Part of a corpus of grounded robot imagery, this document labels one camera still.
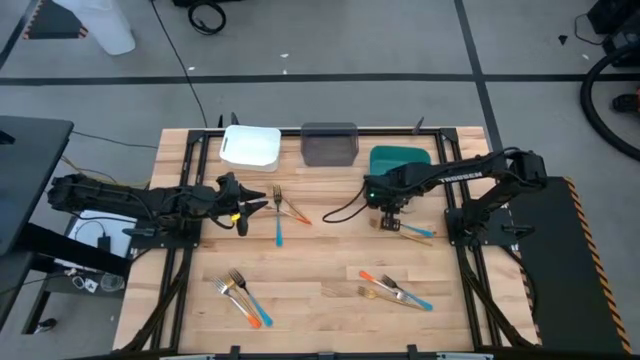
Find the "orange striped edge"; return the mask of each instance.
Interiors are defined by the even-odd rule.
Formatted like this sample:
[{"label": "orange striped edge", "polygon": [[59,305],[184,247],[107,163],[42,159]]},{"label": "orange striped edge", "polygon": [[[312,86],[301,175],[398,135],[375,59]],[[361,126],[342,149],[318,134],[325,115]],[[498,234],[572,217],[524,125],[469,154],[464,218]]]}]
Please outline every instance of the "orange striped edge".
[{"label": "orange striped edge", "polygon": [[[520,261],[522,261],[522,255],[520,255],[520,251],[513,252]],[[542,337],[540,337],[540,328],[538,324],[536,324],[536,319],[533,319],[533,297],[531,296],[531,287],[529,286],[529,281],[527,279],[527,273],[523,268],[520,268],[520,276],[522,276],[522,284],[524,285],[524,292],[527,295],[527,302],[529,303],[529,311],[531,311],[533,326],[536,330],[536,336],[538,337],[538,345],[542,345]]]},{"label": "orange striped edge", "polygon": [[589,251],[591,251],[591,258],[593,259],[593,265],[600,277],[600,285],[602,286],[602,292],[604,296],[607,298],[607,303],[609,304],[609,310],[611,311],[611,318],[616,325],[618,330],[618,336],[620,336],[620,341],[622,343],[622,348],[627,353],[631,354],[631,344],[629,342],[629,336],[627,336],[627,332],[624,329],[624,324],[622,323],[622,319],[620,318],[620,314],[618,313],[618,308],[616,306],[616,301],[613,297],[613,292],[611,291],[611,286],[609,286],[609,280],[607,279],[607,274],[604,272],[604,267],[602,266],[602,262],[600,261],[600,255],[598,255],[598,249],[596,248],[596,244],[593,241],[593,237],[591,235],[591,229],[589,228],[589,224],[587,223],[586,216],[584,215],[584,211],[582,210],[582,205],[580,204],[580,197],[578,196],[578,192],[576,191],[575,184],[571,178],[565,178],[567,182],[567,186],[569,187],[569,191],[571,192],[571,197],[575,203],[575,207],[578,214],[578,219],[580,219],[580,223],[582,225],[582,231],[584,232],[584,238],[587,240],[587,247]]},{"label": "orange striped edge", "polygon": [[24,27],[24,32],[22,33],[22,38],[25,40],[29,40],[29,32],[31,31],[31,26],[33,25],[33,21],[36,19],[36,16],[40,13],[40,8],[42,7],[42,3],[44,0],[39,0],[36,4],[36,7],[33,9],[33,13],[31,14],[31,18],[29,22]]}]

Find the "orange-handled fork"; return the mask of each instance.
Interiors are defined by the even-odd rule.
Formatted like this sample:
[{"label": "orange-handled fork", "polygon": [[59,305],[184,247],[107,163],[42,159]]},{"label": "orange-handled fork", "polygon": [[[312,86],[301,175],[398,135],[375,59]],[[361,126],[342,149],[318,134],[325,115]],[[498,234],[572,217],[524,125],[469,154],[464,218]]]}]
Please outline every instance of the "orange-handled fork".
[{"label": "orange-handled fork", "polygon": [[383,284],[381,281],[378,281],[376,278],[374,278],[373,276],[371,276],[368,272],[366,271],[360,271],[360,277],[366,280],[371,281],[372,283],[384,288],[385,290],[393,293],[394,295],[398,294],[398,291],[396,291],[395,289],[392,289],[390,287],[388,287],[387,285]]},{"label": "orange-handled fork", "polygon": [[216,288],[218,288],[218,291],[220,291],[221,294],[227,295],[229,299],[231,299],[233,304],[238,309],[240,309],[240,311],[242,311],[244,316],[247,317],[247,320],[249,320],[251,327],[253,327],[254,329],[258,329],[262,326],[262,323],[260,322],[260,320],[258,320],[258,318],[250,314],[247,310],[245,310],[245,308],[243,308],[242,305],[240,305],[240,303],[238,303],[238,301],[234,299],[233,296],[231,296],[231,294],[229,293],[229,287],[224,283],[224,281],[220,279],[214,279],[213,283],[215,284]]}]

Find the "black panel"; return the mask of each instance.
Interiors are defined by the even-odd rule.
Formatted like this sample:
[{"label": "black panel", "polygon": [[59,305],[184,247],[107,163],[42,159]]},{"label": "black panel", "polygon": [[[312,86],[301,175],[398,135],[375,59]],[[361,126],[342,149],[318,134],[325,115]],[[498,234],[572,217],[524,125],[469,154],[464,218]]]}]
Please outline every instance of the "black panel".
[{"label": "black panel", "polygon": [[623,352],[566,180],[510,203],[516,224],[536,231],[520,242],[536,284],[536,323],[545,349]]}]

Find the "gray floor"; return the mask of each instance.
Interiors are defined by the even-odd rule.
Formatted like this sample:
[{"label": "gray floor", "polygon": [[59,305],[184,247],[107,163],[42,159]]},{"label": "gray floor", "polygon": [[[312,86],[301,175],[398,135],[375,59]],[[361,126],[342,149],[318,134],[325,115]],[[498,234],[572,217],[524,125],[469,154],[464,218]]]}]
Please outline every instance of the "gray floor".
[{"label": "gray floor", "polygon": [[[18,40],[0,69],[3,78],[102,78],[182,75],[146,0],[120,0],[137,48],[106,55],[89,36],[78,40]],[[604,53],[573,36],[573,19],[593,0],[464,0],[485,74],[582,74]],[[245,0],[223,4],[228,27],[220,36],[193,32],[186,11],[156,4],[185,65],[194,76],[430,73],[471,74],[453,0]],[[0,4],[0,47],[28,0]],[[588,23],[583,32],[590,33]],[[565,45],[559,35],[569,38]],[[608,110],[632,83],[599,83],[595,102],[610,126],[640,145],[637,118]],[[640,348],[640,246],[635,219],[640,165],[606,145],[586,123],[578,83],[489,83],[505,145],[534,149],[553,175],[574,178],[582,194],[605,269],[634,349]],[[195,85],[210,124],[234,111],[244,124],[299,126],[311,121],[358,125],[485,126],[473,82],[356,81]],[[167,127],[201,127],[186,84],[0,86],[0,113],[72,120],[76,130],[155,144]],[[118,180],[147,179],[155,153],[72,136],[65,153],[79,166]],[[56,175],[70,173],[65,165]],[[33,221],[63,231],[67,215],[38,206]],[[23,289],[0,347],[7,358],[61,359],[111,347],[120,303],[54,296],[47,315],[55,331],[19,335],[37,286]]]}]

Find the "electronic device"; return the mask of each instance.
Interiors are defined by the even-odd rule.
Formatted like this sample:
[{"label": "electronic device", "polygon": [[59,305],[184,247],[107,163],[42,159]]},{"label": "electronic device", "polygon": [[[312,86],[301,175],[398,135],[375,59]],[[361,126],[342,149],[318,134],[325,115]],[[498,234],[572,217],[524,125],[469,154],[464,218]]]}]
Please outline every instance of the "electronic device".
[{"label": "electronic device", "polygon": [[[602,43],[607,54],[640,41],[640,10],[636,10]],[[633,51],[611,63],[615,67],[640,66],[640,51]]]},{"label": "electronic device", "polygon": [[606,35],[616,31],[640,8],[636,0],[599,0],[587,13],[596,34]]}]

